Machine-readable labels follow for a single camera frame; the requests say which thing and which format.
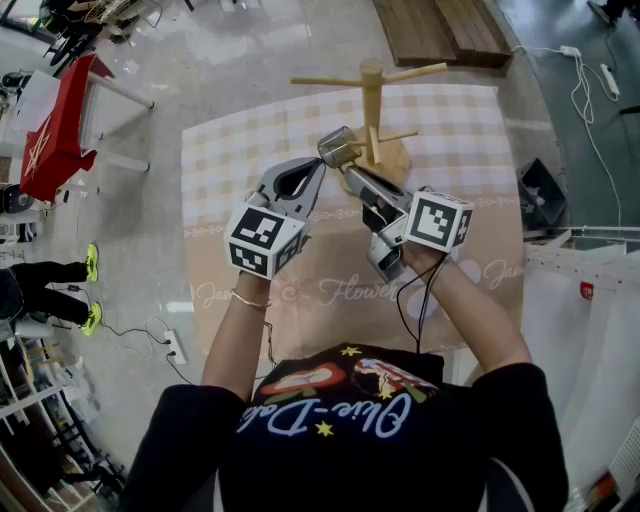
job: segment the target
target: wooden pallet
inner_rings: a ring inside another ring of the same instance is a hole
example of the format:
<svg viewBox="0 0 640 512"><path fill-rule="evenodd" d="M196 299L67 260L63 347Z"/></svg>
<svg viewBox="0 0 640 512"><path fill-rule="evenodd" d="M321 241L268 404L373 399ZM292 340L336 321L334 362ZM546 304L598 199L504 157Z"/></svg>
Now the wooden pallet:
<svg viewBox="0 0 640 512"><path fill-rule="evenodd" d="M501 68L509 46L483 0L373 0L396 66Z"/></svg>

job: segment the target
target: bracelet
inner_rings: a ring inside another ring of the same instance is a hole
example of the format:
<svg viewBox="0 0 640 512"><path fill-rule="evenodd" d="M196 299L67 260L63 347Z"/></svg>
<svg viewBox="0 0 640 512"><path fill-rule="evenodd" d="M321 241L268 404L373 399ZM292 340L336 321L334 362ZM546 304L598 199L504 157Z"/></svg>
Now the bracelet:
<svg viewBox="0 0 640 512"><path fill-rule="evenodd" d="M269 306L271 306L270 300L268 300L266 304L258 304L256 302L248 301L244 297L238 295L235 288L231 290L231 295L238 299L240 302L244 302L247 306L252 306L254 308L268 308Z"/></svg>

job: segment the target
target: marker cube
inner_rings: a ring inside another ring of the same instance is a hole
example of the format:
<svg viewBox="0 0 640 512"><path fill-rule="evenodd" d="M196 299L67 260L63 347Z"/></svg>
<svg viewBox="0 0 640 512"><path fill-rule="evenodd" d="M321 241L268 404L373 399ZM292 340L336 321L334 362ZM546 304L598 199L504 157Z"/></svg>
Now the marker cube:
<svg viewBox="0 0 640 512"><path fill-rule="evenodd" d="M231 214L224 233L227 261L271 280L300 252L305 226L302 221L243 203Z"/></svg>
<svg viewBox="0 0 640 512"><path fill-rule="evenodd" d="M407 240L446 253L462 245L469 231L473 204L440 192L418 191L413 195Z"/></svg>

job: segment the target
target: black t-shirt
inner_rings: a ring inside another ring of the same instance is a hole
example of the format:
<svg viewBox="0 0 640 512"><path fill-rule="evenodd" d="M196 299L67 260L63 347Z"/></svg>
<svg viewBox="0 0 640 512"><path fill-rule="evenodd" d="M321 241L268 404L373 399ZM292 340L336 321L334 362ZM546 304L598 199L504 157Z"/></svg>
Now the black t-shirt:
<svg viewBox="0 0 640 512"><path fill-rule="evenodd" d="M222 388L171 387L120 510L180 510L216 471L214 509L562 510L543 372L515 364L461 388L442 369L439 356L341 345L280 363L249 408Z"/></svg>

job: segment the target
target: forearm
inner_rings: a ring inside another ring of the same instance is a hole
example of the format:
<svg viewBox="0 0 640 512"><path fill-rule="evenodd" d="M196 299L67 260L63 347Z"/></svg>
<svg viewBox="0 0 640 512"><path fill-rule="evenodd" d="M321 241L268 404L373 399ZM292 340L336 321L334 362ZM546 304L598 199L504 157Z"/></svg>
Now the forearm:
<svg viewBox="0 0 640 512"><path fill-rule="evenodd" d="M527 345L504 308L454 262L442 268L432 293L485 373L508 364L531 362Z"/></svg>
<svg viewBox="0 0 640 512"><path fill-rule="evenodd" d="M238 277L235 290L250 302L266 304L270 285L266 279L243 273ZM231 298L207 357L203 386L226 388L244 401L251 397L265 314L266 308L249 306L236 297Z"/></svg>

